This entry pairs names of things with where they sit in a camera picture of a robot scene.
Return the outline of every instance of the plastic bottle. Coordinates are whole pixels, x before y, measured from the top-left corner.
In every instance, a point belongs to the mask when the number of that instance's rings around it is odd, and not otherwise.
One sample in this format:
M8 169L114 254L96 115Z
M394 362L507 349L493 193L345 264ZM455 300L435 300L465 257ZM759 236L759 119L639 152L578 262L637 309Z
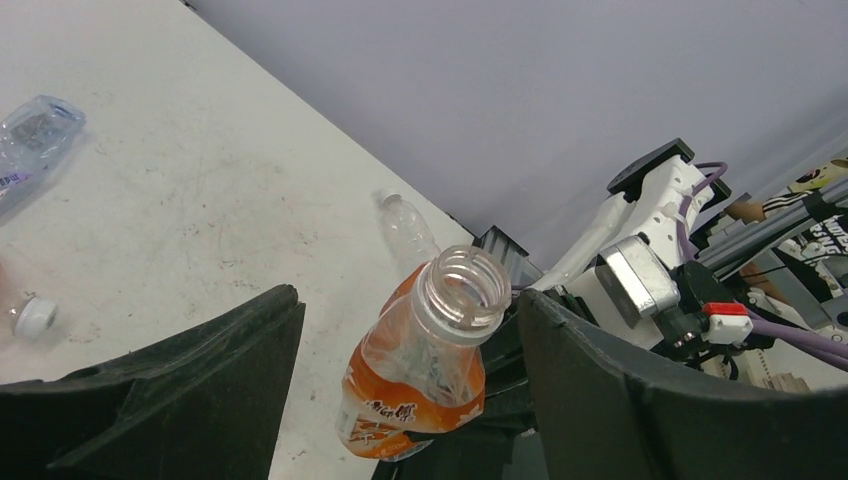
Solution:
M45 298L24 297L0 265L0 321L6 332L16 337L38 337L53 326L57 309Z
M441 249L421 212L394 190L378 193L380 230L405 279L421 265L439 256Z
M47 96L23 104L0 124L0 215L35 189L84 124L81 111Z
M398 461L483 412L479 345L510 303L504 268L476 247L448 248L395 290L354 349L336 429L355 455Z

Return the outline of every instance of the bottle neck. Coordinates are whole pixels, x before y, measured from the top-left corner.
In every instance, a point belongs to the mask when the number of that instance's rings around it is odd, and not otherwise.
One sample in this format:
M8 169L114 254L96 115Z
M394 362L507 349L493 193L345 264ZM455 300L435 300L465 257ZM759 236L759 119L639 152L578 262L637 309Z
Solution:
M476 247L448 248L430 262L410 292L418 322L436 337L457 345L479 345L500 326L510 304L509 277Z

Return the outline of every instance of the bottle label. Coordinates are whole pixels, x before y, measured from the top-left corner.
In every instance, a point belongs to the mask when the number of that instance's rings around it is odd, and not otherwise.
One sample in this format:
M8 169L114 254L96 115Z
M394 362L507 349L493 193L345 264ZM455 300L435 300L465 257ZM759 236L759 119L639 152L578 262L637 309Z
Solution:
M381 316L412 290L423 267L398 286L383 306ZM348 404L342 407L336 422L338 433L346 440L348 449L360 457L386 461L406 458L430 441L413 442L404 431L445 433L483 413L485 372L478 352L466 375L468 388L479 393L458 407L438 405L412 386L389 381L374 372L362 356L360 341L342 381L342 387L360 399L360 403L356 407Z
M9 192L9 189L24 180L28 179L31 175L28 173L9 173L3 176L0 176L0 200L6 196L6 193Z

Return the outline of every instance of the orange label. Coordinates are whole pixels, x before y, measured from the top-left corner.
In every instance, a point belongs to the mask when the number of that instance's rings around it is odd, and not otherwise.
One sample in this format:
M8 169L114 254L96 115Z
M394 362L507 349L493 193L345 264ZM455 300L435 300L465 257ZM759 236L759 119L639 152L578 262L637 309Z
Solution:
M366 458L399 460L404 453L420 449L404 434L404 430L422 433L444 433L454 430L483 412L485 397L485 372L478 349L458 350L460 362L470 366L466 374L468 391L476 392L473 399L461 406L438 405L416 388L389 381L378 375L363 358L363 342L374 351L391 352L404 338L401 329L409 329L405 319L390 318L409 315L408 309L389 309L408 294L423 265L404 280L389 297L381 310L381 318L369 334L360 341L350 358L342 388L357 400L358 410L341 413L339 434L354 454Z

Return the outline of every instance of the purple label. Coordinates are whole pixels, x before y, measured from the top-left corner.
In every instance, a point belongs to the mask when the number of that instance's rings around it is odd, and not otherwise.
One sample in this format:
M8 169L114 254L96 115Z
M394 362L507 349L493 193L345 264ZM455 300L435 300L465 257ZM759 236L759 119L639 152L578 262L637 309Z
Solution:
M10 173L8 175L3 175L0 177L0 188L8 188L12 185L17 185L30 176L31 175L28 173Z

